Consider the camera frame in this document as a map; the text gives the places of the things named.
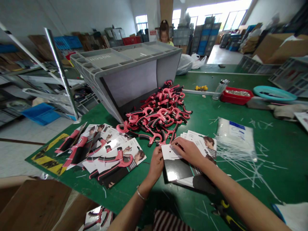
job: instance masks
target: white wall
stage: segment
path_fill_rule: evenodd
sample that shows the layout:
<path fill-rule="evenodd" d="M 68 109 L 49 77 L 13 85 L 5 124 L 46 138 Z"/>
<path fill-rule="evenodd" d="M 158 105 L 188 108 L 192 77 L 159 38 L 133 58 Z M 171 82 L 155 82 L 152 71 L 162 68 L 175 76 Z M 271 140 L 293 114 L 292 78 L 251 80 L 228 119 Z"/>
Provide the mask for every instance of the white wall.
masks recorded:
<path fill-rule="evenodd" d="M 149 31 L 160 25 L 160 3 L 159 0 L 131 0 L 134 17 L 139 15 L 148 16 Z M 155 41 L 156 36 L 150 36 L 150 41 Z"/>
<path fill-rule="evenodd" d="M 258 0 L 246 25 L 262 22 L 262 29 L 265 29 L 276 13 L 279 13 L 280 22 L 289 22 L 304 3 L 305 0 Z"/>
<path fill-rule="evenodd" d="M 92 28 L 103 31 L 112 24 L 122 27 L 127 36 L 136 33 L 130 0 L 2 0 L 0 21 L 31 51 L 34 45 L 27 36 L 45 34 L 44 27 L 54 36 Z M 1 42 L 12 43 L 3 31 Z"/>

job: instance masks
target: silver bracelet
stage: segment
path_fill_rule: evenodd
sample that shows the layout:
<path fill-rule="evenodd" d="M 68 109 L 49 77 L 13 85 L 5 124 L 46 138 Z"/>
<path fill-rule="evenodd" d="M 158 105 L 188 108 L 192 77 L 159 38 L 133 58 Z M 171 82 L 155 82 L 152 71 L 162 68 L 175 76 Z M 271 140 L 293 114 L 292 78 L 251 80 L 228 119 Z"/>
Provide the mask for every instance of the silver bracelet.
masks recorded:
<path fill-rule="evenodd" d="M 140 194 L 139 189 L 138 189 L 139 186 L 140 185 L 137 186 L 137 193 L 138 193 L 138 195 L 141 197 L 141 199 L 143 199 L 144 201 L 147 201 L 148 199 L 144 199 L 144 197 Z"/>

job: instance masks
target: red plastic tray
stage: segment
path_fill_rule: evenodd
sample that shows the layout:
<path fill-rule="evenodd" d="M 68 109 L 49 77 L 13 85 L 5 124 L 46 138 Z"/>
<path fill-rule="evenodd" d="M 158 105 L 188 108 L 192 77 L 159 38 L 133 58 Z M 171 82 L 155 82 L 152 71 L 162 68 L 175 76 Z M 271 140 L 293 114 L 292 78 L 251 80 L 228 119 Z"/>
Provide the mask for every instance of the red plastic tray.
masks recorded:
<path fill-rule="evenodd" d="M 234 94 L 226 93 L 226 91 L 224 91 L 220 98 L 222 102 L 245 105 L 249 100 L 251 100 L 252 97 L 254 97 L 253 93 L 246 89 L 226 87 L 226 90 L 245 91 L 250 94 L 250 97 L 234 95 Z"/>

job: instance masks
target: bright window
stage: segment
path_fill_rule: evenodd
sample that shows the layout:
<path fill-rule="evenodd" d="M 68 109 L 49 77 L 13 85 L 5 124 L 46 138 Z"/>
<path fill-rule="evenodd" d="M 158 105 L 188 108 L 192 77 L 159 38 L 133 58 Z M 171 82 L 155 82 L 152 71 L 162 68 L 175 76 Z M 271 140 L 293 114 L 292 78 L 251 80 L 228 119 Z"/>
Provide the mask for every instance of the bright window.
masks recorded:
<path fill-rule="evenodd" d="M 172 23 L 174 26 L 174 29 L 177 29 L 181 18 L 181 10 L 174 10 L 172 14 Z"/>
<path fill-rule="evenodd" d="M 143 30 L 143 33 L 145 34 L 144 30 L 148 28 L 148 16 L 146 14 L 136 16 L 136 23 L 138 31 Z"/>
<path fill-rule="evenodd" d="M 215 16 L 215 23 L 221 22 L 220 30 L 238 29 L 252 0 L 237 0 L 187 8 L 191 23 L 203 25 L 206 17 Z"/>

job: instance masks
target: stacked crates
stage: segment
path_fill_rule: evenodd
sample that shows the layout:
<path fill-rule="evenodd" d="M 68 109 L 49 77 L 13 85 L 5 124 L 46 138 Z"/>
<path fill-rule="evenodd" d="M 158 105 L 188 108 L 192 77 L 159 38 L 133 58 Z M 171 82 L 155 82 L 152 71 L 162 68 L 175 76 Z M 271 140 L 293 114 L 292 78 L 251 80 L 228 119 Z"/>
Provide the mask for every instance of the stacked crates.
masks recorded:
<path fill-rule="evenodd" d="M 214 22 L 215 17 L 207 17 L 205 19 L 197 52 L 198 55 L 209 56 L 212 52 L 221 26 L 221 22 Z"/>
<path fill-rule="evenodd" d="M 173 31 L 173 44 L 175 46 L 187 46 L 189 36 L 193 33 L 193 29 L 180 28 Z"/>
<path fill-rule="evenodd" d="M 201 34 L 203 30 L 203 25 L 196 26 L 195 32 L 193 34 L 193 41 L 192 41 L 192 54 L 197 53 L 200 39 L 201 39 Z"/>

